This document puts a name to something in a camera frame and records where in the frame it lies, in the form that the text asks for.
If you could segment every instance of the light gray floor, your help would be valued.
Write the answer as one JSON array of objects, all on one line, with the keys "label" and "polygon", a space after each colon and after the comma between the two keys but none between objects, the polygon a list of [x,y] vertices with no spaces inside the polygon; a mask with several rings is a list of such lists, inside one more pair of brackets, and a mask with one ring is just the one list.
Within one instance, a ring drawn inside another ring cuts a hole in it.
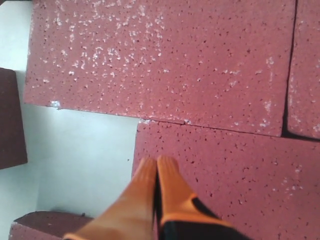
[{"label": "light gray floor", "polygon": [[[17,72],[21,101],[31,14],[31,2],[0,6],[0,67]],[[8,239],[14,219],[35,210],[94,217],[131,178],[138,119],[21,108],[29,163],[0,170],[0,240]]]}]

